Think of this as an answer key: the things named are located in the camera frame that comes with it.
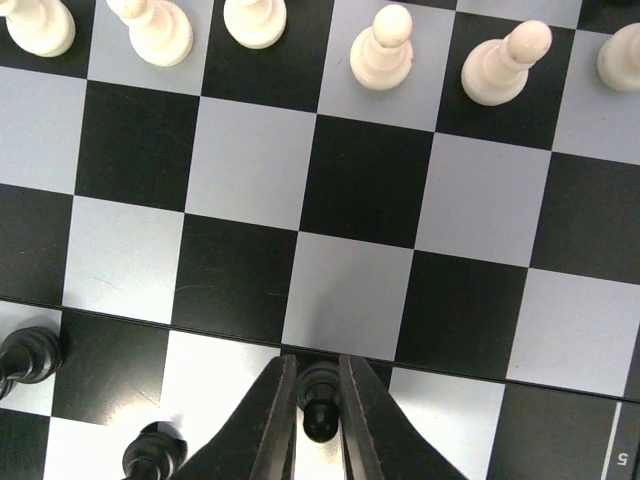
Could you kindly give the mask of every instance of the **white square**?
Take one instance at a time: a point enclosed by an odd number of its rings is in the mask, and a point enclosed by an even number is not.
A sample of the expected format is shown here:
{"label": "white square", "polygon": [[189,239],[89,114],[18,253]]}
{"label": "white square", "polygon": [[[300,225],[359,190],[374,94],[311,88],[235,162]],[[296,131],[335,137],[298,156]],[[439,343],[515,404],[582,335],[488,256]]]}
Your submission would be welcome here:
{"label": "white square", "polygon": [[300,233],[282,342],[393,360],[413,252]]}
{"label": "white square", "polygon": [[608,38],[576,31],[553,150],[640,165],[640,95],[610,89],[596,71]]}
{"label": "white square", "polygon": [[297,230],[315,115],[200,99],[186,211]]}
{"label": "white square", "polygon": [[504,385],[394,368],[389,392],[414,428],[469,480],[485,480]]}
{"label": "white square", "polygon": [[342,427],[326,443],[316,443],[304,433],[304,413],[296,409],[295,478],[302,480],[344,479]]}
{"label": "white square", "polygon": [[43,480],[122,478],[122,455],[145,426],[105,427],[51,418]]}
{"label": "white square", "polygon": [[[60,334],[62,313],[58,310],[0,302],[0,343],[20,328],[47,327]],[[51,415],[56,376],[35,385],[16,384],[11,394],[0,400],[0,408],[38,415]]]}
{"label": "white square", "polygon": [[73,194],[86,80],[0,67],[0,183]]}
{"label": "white square", "polygon": [[184,214],[75,197],[62,303],[171,323]]}
{"label": "white square", "polygon": [[169,334],[160,405],[187,441],[190,456],[218,433],[264,367],[279,355],[276,348]]}
{"label": "white square", "polygon": [[459,12],[511,20],[541,20],[549,25],[576,28],[582,0],[458,0]]}
{"label": "white square", "polygon": [[129,40],[129,28],[104,0],[96,2],[89,57],[89,80],[132,87],[200,95],[209,44],[213,0],[173,0],[189,18],[193,47],[173,67],[158,67],[138,56]]}
{"label": "white square", "polygon": [[623,396],[640,285],[529,270],[507,378]]}
{"label": "white square", "polygon": [[551,152],[436,134],[418,250],[529,266]]}
{"label": "white square", "polygon": [[349,61],[358,34],[373,24],[384,0],[336,0],[325,57],[318,113],[385,125],[434,131],[455,12],[404,4],[413,19],[413,66],[407,78],[385,92],[366,89]]}

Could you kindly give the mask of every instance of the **chess piece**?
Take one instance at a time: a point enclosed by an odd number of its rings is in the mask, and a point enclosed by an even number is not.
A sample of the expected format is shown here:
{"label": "chess piece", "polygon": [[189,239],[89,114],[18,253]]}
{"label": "chess piece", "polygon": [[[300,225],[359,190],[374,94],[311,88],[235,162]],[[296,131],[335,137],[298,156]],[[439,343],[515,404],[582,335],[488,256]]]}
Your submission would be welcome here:
{"label": "chess piece", "polygon": [[184,463],[187,445],[158,430],[158,422],[146,426],[122,456],[125,480],[167,480]]}
{"label": "chess piece", "polygon": [[538,20],[518,25],[503,40],[474,48],[462,67],[462,86],[471,100],[495,106],[522,91],[529,69],[551,48],[551,30]]}
{"label": "chess piece", "polygon": [[71,12],[60,0],[0,0],[0,17],[7,17],[13,41],[40,57],[62,55],[76,36]]}
{"label": "chess piece", "polygon": [[413,22],[401,5],[387,5],[351,46],[351,70],[371,90],[389,90],[402,82],[413,62],[409,41]]}
{"label": "chess piece", "polygon": [[224,24],[243,47],[270,47],[282,36],[286,23],[284,0],[226,0],[224,4]]}
{"label": "chess piece", "polygon": [[62,365],[58,338],[44,327],[12,332],[0,346],[0,400],[16,383],[39,383]]}
{"label": "chess piece", "polygon": [[166,0],[107,0],[107,4],[129,26],[131,45],[143,60],[170,67],[191,51],[191,23],[176,4]]}
{"label": "chess piece", "polygon": [[340,377],[338,365],[316,362],[300,374],[296,382],[298,406],[304,412],[302,426],[317,443],[331,440],[340,420]]}
{"label": "chess piece", "polygon": [[640,23],[632,23],[609,38],[598,54],[598,74],[610,88],[640,91]]}

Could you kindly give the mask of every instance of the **black square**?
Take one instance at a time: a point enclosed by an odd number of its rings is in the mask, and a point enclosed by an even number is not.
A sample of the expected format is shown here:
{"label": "black square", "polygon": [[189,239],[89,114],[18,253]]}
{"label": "black square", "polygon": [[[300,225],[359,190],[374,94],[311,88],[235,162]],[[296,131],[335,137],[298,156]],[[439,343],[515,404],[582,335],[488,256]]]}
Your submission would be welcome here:
{"label": "black square", "polygon": [[110,317],[65,311],[53,416],[109,425],[114,411],[160,403],[169,332]]}
{"label": "black square", "polygon": [[553,153],[531,266],[640,284],[640,166]]}
{"label": "black square", "polygon": [[416,251],[396,361],[504,379],[527,269]]}
{"label": "black square", "polygon": [[580,30],[613,34],[636,22],[640,22],[638,0],[582,0]]}
{"label": "black square", "polygon": [[186,215],[174,325],[279,343],[297,233]]}
{"label": "black square", "polygon": [[319,115],[300,229],[413,248],[433,134]]}
{"label": "black square", "polygon": [[0,479],[42,480],[49,417],[0,408]]}
{"label": "black square", "polygon": [[640,330],[638,331],[635,349],[631,357],[624,396],[631,400],[640,401]]}
{"label": "black square", "polygon": [[0,185],[0,296],[61,304],[72,201]]}
{"label": "black square", "polygon": [[[289,345],[286,345],[280,349],[280,355],[295,355],[298,375],[300,375],[308,367],[316,362],[331,362],[338,365],[340,357],[340,354],[338,353],[319,352],[310,349],[292,347]],[[367,359],[367,362],[371,366],[371,369],[376,373],[380,381],[387,388],[387,390],[389,390],[393,368],[390,365],[377,360]]]}
{"label": "black square", "polygon": [[183,211],[199,98],[87,84],[76,194]]}
{"label": "black square", "polygon": [[227,31],[215,2],[202,94],[315,112],[329,40],[333,0],[287,0],[287,26],[271,47],[251,50]]}
{"label": "black square", "polygon": [[613,400],[507,385],[488,480],[599,479]]}
{"label": "black square", "polygon": [[446,8],[447,10],[455,10],[458,6],[458,0],[397,0],[400,3],[413,3],[414,5],[422,5],[424,7]]}
{"label": "black square", "polygon": [[551,27],[549,52],[529,70],[524,90],[496,107],[471,100],[460,74],[467,55],[485,40],[504,38],[518,22],[456,13],[436,130],[463,137],[551,149],[560,111],[574,31]]}
{"label": "black square", "polygon": [[76,37],[69,50],[54,58],[44,58],[28,53],[13,41],[3,18],[0,22],[0,65],[87,78],[96,2],[95,0],[64,0],[64,4],[73,15],[76,24]]}

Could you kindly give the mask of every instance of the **white chess piece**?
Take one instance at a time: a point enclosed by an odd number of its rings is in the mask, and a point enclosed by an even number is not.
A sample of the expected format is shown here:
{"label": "white chess piece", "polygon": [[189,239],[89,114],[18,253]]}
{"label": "white chess piece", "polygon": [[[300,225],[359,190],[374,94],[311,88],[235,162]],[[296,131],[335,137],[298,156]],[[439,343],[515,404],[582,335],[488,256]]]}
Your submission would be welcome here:
{"label": "white chess piece", "polygon": [[640,23],[621,28],[604,43],[598,74],[614,90],[640,92]]}
{"label": "white chess piece", "polygon": [[226,0],[224,24],[243,47],[267,48],[278,41],[287,23],[284,0]]}
{"label": "white chess piece", "polygon": [[522,91],[529,69],[551,48],[547,25],[529,20],[503,40],[487,40],[474,48],[462,67],[462,86],[471,100],[495,106]]}
{"label": "white chess piece", "polygon": [[0,0],[13,41],[29,53],[57,57],[69,50],[76,24],[60,0]]}
{"label": "white chess piece", "polygon": [[371,90],[389,90],[400,84],[411,70],[413,47],[409,40],[413,22],[401,5],[380,10],[373,26],[363,30],[351,46],[351,70]]}
{"label": "white chess piece", "polygon": [[107,0],[107,4],[129,26],[131,45],[143,60],[170,67],[191,51],[191,23],[176,4],[166,0]]}

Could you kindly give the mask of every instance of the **black pawn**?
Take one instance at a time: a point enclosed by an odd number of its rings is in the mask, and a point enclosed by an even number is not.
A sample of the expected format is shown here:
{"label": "black pawn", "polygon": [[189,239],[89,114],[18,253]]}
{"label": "black pawn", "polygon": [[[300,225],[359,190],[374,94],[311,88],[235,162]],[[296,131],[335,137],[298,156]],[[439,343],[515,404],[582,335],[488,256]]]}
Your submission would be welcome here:
{"label": "black pawn", "polygon": [[12,332],[0,345],[0,400],[15,383],[39,383],[62,365],[58,337],[48,328],[29,327]]}
{"label": "black pawn", "polygon": [[338,366],[317,362],[298,377],[298,406],[304,411],[302,426],[317,443],[335,437],[340,421],[340,383]]}
{"label": "black pawn", "polygon": [[144,428],[122,457],[125,480],[167,480],[184,463],[187,444],[158,431],[159,423]]}

